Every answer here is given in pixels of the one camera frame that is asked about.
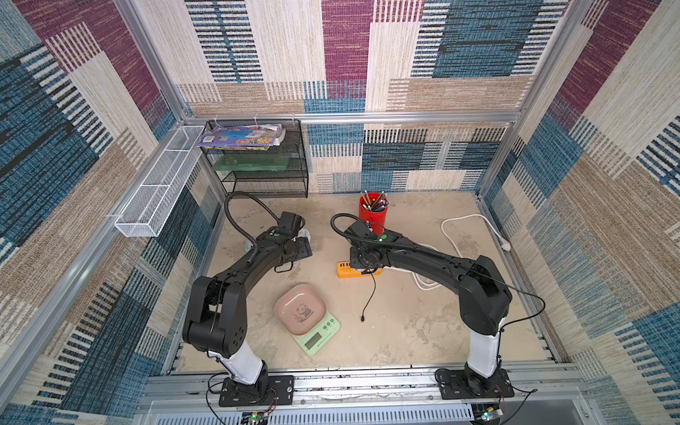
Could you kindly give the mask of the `orange power strip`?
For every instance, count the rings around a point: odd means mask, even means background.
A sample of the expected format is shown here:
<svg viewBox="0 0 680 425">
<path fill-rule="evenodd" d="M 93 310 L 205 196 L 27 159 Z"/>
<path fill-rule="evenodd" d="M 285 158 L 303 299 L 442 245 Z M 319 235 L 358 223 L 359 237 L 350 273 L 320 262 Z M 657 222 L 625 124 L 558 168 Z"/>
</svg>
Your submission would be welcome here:
<svg viewBox="0 0 680 425">
<path fill-rule="evenodd" d="M 369 276 L 370 274 L 380 276 L 382 272 L 382 269 L 377 269 L 377 271 L 371 273 L 363 269 L 357 269 L 352 267 L 349 261 L 340 261 L 336 264 L 336 275 L 340 279 L 359 278 Z"/>
</svg>

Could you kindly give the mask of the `pink panda scale bowl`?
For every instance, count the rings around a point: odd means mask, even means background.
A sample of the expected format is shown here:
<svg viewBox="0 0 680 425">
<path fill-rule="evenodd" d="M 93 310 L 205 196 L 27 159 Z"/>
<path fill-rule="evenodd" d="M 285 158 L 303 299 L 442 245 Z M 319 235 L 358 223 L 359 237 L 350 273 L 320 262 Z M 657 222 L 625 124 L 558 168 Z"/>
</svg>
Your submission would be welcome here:
<svg viewBox="0 0 680 425">
<path fill-rule="evenodd" d="M 301 283 L 281 296 L 274 317 L 292 336 L 304 336 L 326 316 L 328 307 L 311 284 Z"/>
</svg>

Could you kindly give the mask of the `green electronic kitchen scale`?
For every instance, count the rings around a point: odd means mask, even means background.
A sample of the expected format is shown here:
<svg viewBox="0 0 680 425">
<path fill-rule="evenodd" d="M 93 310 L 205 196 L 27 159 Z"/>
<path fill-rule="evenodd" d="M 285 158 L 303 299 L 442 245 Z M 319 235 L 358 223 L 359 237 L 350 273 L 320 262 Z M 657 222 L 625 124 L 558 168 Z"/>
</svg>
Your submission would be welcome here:
<svg viewBox="0 0 680 425">
<path fill-rule="evenodd" d="M 302 336 L 294 336 L 300 348 L 310 357 L 315 356 L 341 329 L 340 321 L 330 312 Z"/>
</svg>

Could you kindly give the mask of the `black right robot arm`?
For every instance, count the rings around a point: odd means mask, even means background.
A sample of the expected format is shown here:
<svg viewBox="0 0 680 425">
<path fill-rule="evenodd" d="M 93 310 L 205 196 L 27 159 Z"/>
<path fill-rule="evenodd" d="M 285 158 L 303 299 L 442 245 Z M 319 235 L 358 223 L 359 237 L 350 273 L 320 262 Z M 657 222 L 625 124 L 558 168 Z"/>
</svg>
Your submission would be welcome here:
<svg viewBox="0 0 680 425">
<path fill-rule="evenodd" d="M 475 260 L 441 253 L 404 235 L 385 229 L 377 235 L 371 226 L 352 214 L 335 214 L 330 226 L 351 244 L 353 266 L 371 274 L 377 269 L 396 268 L 429 278 L 452 291 L 459 300 L 460 317 L 470 330 L 469 357 L 464 368 L 467 385 L 492 386 L 499 377 L 500 339 L 508 321 L 512 291 L 526 297 L 541 297 L 505 283 L 493 260 Z"/>
</svg>

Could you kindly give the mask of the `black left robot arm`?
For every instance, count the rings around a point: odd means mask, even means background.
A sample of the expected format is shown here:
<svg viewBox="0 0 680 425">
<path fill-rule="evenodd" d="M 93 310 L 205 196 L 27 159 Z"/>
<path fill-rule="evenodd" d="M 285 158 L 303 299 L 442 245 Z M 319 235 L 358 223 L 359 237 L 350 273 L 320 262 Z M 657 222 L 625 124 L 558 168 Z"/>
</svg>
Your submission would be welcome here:
<svg viewBox="0 0 680 425">
<path fill-rule="evenodd" d="M 274 219 L 274 226 L 257 237 L 249 234 L 230 212 L 233 198 L 254 201 Z M 247 296 L 268 272 L 309 258 L 312 250 L 308 238 L 299 235 L 306 222 L 298 214 L 276 214 L 263 201 L 242 191 L 228 195 L 223 210 L 251 248 L 226 270 L 215 276 L 200 276 L 191 285 L 182 341 L 223 365 L 235 384 L 262 392 L 267 389 L 267 365 L 246 342 Z"/>
</svg>

